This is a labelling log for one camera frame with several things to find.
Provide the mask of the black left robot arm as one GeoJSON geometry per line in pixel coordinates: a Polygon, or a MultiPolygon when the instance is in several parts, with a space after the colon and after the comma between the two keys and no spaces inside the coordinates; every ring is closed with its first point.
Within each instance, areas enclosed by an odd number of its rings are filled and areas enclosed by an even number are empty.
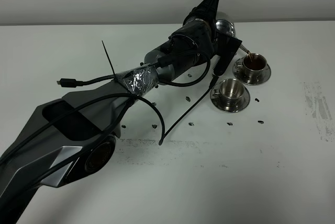
{"type": "Polygon", "coordinates": [[[61,187],[99,171],[111,158],[127,110],[159,84],[215,53],[219,0],[203,0],[144,63],[92,90],[38,106],[1,156],[1,223],[16,223],[38,188],[61,187]]]}

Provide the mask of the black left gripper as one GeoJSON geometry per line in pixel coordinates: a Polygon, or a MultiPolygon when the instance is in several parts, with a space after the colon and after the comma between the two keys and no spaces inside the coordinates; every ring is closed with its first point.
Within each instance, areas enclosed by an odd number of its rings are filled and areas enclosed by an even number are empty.
{"type": "Polygon", "coordinates": [[[186,17],[183,26],[169,36],[167,54],[173,58],[174,72],[186,72],[213,55],[218,5],[219,0],[203,0],[186,17]]]}

